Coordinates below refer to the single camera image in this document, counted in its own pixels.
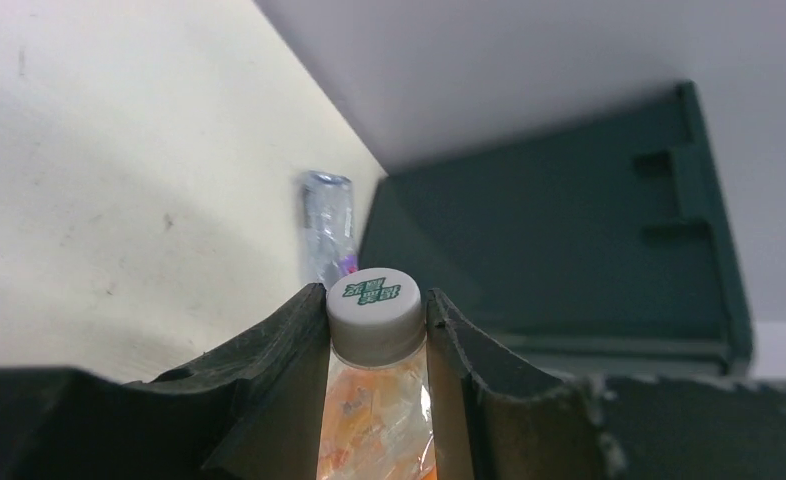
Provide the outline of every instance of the white bottle cap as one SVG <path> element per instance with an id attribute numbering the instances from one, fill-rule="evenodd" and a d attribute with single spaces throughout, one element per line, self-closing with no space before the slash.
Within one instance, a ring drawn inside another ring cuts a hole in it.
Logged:
<path id="1" fill-rule="evenodd" d="M 419 287 L 390 268 L 369 268 L 343 277 L 328 291 L 334 352 L 359 368 L 385 368 L 417 352 L 425 342 Z"/>

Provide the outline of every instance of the dark green bin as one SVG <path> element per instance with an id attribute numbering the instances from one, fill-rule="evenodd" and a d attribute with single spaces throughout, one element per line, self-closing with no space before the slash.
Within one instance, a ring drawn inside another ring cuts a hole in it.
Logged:
<path id="1" fill-rule="evenodd" d="M 390 176 L 360 264 L 442 288 L 542 367 L 742 374 L 752 353 L 693 84 L 605 121 Z"/>

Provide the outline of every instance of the clear plastic bottle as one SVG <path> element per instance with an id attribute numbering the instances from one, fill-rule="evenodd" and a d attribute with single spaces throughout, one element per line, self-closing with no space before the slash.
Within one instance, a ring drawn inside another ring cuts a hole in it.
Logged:
<path id="1" fill-rule="evenodd" d="M 352 181 L 306 172 L 302 179 L 305 244 L 313 281 L 331 288 L 358 269 L 352 225 Z"/>
<path id="2" fill-rule="evenodd" d="M 333 352 L 318 480 L 418 480 L 434 472 L 425 323 L 416 282 L 371 268 L 328 293 Z"/>

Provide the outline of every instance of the bottle label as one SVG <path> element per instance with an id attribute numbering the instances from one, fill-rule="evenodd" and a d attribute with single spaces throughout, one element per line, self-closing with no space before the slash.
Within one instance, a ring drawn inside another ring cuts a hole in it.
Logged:
<path id="1" fill-rule="evenodd" d="M 383 302 L 399 296 L 401 285 L 384 286 L 387 277 L 375 278 L 361 283 L 346 285 L 343 297 L 358 297 L 358 305 Z"/>

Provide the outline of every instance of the white table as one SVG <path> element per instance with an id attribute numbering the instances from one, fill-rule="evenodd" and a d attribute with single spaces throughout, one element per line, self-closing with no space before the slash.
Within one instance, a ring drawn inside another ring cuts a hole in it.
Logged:
<path id="1" fill-rule="evenodd" d="M 378 163 L 251 0 L 0 0 L 0 365 L 150 380 L 304 284 L 307 169 Z"/>

